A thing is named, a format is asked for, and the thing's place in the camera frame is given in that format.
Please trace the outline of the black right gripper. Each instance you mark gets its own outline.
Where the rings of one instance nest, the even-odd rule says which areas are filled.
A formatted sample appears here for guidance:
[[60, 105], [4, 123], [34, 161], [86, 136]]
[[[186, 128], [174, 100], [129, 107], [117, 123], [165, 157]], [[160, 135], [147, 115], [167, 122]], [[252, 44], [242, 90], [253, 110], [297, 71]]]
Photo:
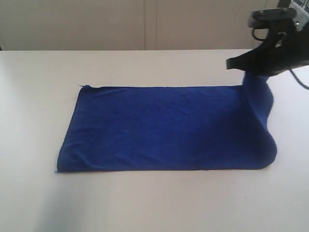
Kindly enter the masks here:
[[226, 60], [226, 69], [253, 75], [275, 76], [284, 71], [308, 66], [309, 28], [304, 26], [293, 35], [278, 35], [249, 51]]

